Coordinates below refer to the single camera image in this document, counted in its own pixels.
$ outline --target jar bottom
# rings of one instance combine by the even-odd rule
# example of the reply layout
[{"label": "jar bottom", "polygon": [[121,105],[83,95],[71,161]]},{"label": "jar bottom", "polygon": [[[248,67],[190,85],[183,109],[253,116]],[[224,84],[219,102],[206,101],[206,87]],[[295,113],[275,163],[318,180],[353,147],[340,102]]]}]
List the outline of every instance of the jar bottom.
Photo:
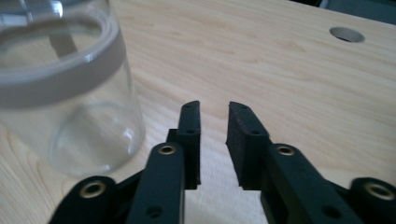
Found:
[{"label": "jar bottom", "polygon": [[49,161],[61,172],[79,177],[119,167],[142,144],[139,113],[139,108],[111,103],[82,105],[55,133]]}]

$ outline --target transparent container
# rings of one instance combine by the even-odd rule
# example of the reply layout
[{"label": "transparent container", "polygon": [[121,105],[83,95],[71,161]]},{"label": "transparent container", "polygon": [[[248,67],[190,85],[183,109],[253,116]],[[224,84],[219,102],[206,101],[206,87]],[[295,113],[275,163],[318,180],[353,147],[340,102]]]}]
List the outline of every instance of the transparent container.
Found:
[{"label": "transparent container", "polygon": [[144,125],[107,0],[0,4],[0,120],[61,172],[127,162]]}]

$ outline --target light wood tabletop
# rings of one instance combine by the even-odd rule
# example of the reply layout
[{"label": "light wood tabletop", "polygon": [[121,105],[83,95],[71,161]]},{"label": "light wood tabletop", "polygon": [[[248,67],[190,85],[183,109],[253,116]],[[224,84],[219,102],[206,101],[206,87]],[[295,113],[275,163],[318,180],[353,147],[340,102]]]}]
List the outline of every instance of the light wood tabletop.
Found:
[{"label": "light wood tabletop", "polygon": [[[201,178],[186,223],[266,223],[258,191],[238,187],[225,145],[228,104],[249,105],[273,142],[299,148],[327,179],[396,186],[396,27],[283,0],[114,0],[146,139],[117,182],[144,168],[201,102]],[[331,35],[346,27],[364,36]],[[0,126],[0,223],[46,223],[78,182]]]}]

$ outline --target table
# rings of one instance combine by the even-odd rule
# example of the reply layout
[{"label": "table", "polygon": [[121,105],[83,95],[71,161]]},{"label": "table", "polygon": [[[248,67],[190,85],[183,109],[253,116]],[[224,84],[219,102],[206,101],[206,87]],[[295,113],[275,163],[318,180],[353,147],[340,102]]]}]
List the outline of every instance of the table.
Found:
[{"label": "table", "polygon": [[[108,174],[145,166],[201,102],[202,185],[186,193],[186,223],[266,223],[259,192],[238,187],[225,146],[228,103],[249,105],[274,142],[299,148],[348,187],[396,185],[396,27],[280,0],[114,0],[146,122],[142,148]],[[329,32],[364,35],[348,43]],[[78,182],[0,127],[0,223],[45,223]]]}]

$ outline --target jar lid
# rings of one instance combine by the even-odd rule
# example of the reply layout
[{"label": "jar lid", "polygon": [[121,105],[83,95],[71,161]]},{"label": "jar lid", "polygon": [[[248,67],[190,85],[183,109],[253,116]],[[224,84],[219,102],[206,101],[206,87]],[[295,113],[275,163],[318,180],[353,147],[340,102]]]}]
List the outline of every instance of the jar lid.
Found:
[{"label": "jar lid", "polygon": [[[23,40],[25,35],[42,35],[40,29],[58,27],[59,22],[94,27],[100,34],[87,48],[73,51],[73,47],[67,47],[67,42],[71,41],[69,44],[73,44],[73,39],[58,41],[56,38],[59,36],[50,33],[47,36],[50,47],[55,49],[59,57],[55,62],[25,66],[0,64],[0,109],[21,109],[59,103],[98,87],[120,69],[126,59],[120,27],[114,16],[92,8],[63,17],[61,20],[41,21],[36,22],[35,26],[1,30],[0,54],[7,51],[9,46],[18,46],[18,39],[21,43],[26,42]],[[65,34],[61,34],[61,37],[68,38]],[[35,50],[38,56],[40,47]]]}]

